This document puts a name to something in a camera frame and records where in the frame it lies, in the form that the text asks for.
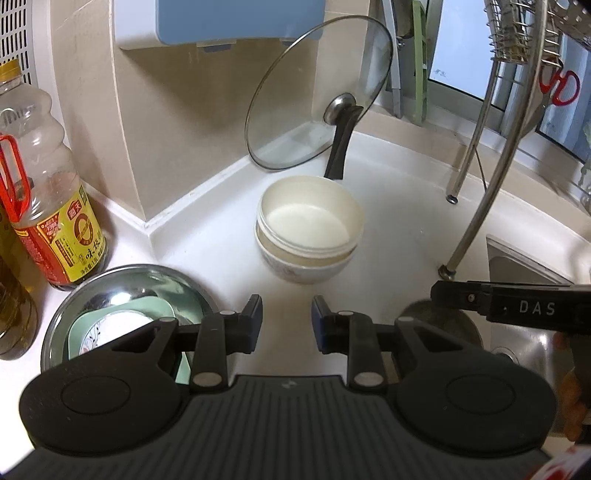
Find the beige wall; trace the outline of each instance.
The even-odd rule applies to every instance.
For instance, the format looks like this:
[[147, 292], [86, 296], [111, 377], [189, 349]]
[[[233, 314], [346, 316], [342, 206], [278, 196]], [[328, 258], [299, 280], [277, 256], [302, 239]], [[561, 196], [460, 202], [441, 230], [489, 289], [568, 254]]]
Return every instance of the beige wall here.
[[119, 121], [108, 0], [51, 0], [57, 91], [78, 171], [145, 219]]
[[[327, 17], [367, 14], [368, 8], [369, 0], [327, 0]], [[51, 30], [64, 123], [80, 173], [144, 220], [247, 153], [249, 102], [285, 49], [277, 40], [248, 40], [218, 53], [195, 45], [123, 51], [113, 45], [111, 0], [51, 0]], [[316, 51], [304, 50], [298, 62], [310, 78], [267, 98], [294, 126], [298, 118], [287, 118], [293, 106], [301, 118], [311, 108], [315, 61]], [[274, 118], [273, 125], [280, 123]]]
[[[284, 50], [278, 40], [238, 41], [217, 53], [195, 45], [115, 49], [123, 129], [147, 218], [247, 154], [248, 105]], [[311, 85], [297, 85], [290, 95], [309, 97], [306, 90]], [[279, 105], [281, 96], [271, 100]]]

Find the white appliance grille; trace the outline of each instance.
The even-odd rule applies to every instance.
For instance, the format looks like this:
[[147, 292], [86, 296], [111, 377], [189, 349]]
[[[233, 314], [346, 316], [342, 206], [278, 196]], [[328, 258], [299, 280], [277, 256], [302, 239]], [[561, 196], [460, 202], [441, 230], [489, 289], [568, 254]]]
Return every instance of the white appliance grille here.
[[37, 86], [31, 30], [33, 1], [0, 0], [0, 64], [18, 58], [23, 81]]

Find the kitchen counter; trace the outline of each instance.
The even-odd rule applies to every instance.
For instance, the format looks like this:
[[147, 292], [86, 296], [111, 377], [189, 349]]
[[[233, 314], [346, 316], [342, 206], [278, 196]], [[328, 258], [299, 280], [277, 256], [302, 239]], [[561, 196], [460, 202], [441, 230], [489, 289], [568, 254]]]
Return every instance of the kitchen counter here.
[[[480, 180], [469, 177], [459, 204], [453, 206], [444, 195], [452, 176], [449, 166], [355, 134], [343, 185], [366, 212], [362, 241], [351, 263], [335, 278], [315, 286], [290, 284], [275, 277], [259, 256], [254, 240], [256, 206], [273, 181], [295, 174], [322, 175], [325, 164], [326, 155], [288, 171], [251, 172], [249, 178], [255, 181], [244, 184], [226, 201], [211, 205], [209, 214], [190, 225], [190, 233], [158, 261], [193, 277], [224, 309], [240, 310], [252, 293], [262, 296], [264, 322], [256, 351], [230, 358], [234, 374], [344, 375], [343, 355], [322, 355], [316, 349], [310, 322], [312, 297], [324, 295], [333, 310], [356, 310], [377, 323], [393, 322], [406, 305], [428, 297], [431, 285], [439, 279], [437, 267], [455, 249], [483, 193]], [[458, 280], [488, 280], [486, 235], [524, 251], [566, 278], [589, 283], [589, 243], [506, 193], [499, 195], [461, 263]], [[156, 260], [129, 239], [111, 242], [111, 267], [138, 262]], [[18, 398], [39, 373], [44, 332], [65, 297], [66, 293], [49, 287], [38, 292], [42, 322], [37, 340], [21, 359], [0, 363], [0, 472], [31, 448], [18, 417]], [[486, 346], [489, 325], [477, 314], [470, 315]], [[390, 363], [388, 369], [394, 377]]]

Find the cooking oil bottle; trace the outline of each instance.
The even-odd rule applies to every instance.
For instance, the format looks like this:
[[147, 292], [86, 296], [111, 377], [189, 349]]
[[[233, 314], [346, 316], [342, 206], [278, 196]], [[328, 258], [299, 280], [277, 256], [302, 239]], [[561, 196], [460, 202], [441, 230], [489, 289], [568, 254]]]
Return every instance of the cooking oil bottle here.
[[37, 308], [17, 280], [21, 268], [29, 261], [0, 206], [0, 360], [22, 356], [37, 334]]
[[101, 272], [106, 239], [47, 92], [22, 81], [18, 59], [0, 65], [0, 198], [51, 285], [71, 290]]

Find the white bowl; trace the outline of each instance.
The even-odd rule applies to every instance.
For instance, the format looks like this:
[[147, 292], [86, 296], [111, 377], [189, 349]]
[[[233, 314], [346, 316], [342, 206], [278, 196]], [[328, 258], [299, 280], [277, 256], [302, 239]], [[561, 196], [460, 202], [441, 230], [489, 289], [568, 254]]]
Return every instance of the white bowl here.
[[363, 233], [363, 209], [345, 188], [322, 177], [276, 181], [256, 213], [261, 232], [285, 252], [305, 258], [347, 255]]
[[299, 265], [301, 267], [326, 267], [328, 265], [333, 265], [335, 263], [340, 262], [341, 260], [344, 260], [353, 252], [351, 250], [350, 252], [347, 252], [343, 255], [338, 255], [336, 257], [330, 258], [301, 257], [299, 255], [294, 255], [290, 252], [286, 252], [285, 250], [282, 250], [281, 248], [276, 246], [276, 244], [271, 242], [271, 240], [269, 240], [269, 238], [264, 234], [263, 230], [261, 230], [261, 227], [258, 222], [256, 223], [255, 227], [255, 235], [258, 238], [261, 245], [263, 246], [263, 248], [267, 250], [271, 255], [279, 258], [279, 260], [283, 260], [286, 263], [292, 265]]
[[303, 265], [289, 263], [269, 252], [269, 250], [267, 250], [261, 242], [261, 239], [265, 241], [265, 236], [258, 228], [255, 229], [255, 239], [256, 244], [261, 251], [263, 260], [270, 267], [270, 269], [273, 270], [273, 272], [279, 277], [295, 283], [312, 284], [326, 281], [343, 270], [353, 257], [352, 251], [344, 258], [336, 261], [336, 263], [322, 265], [319, 267], [305, 267]]

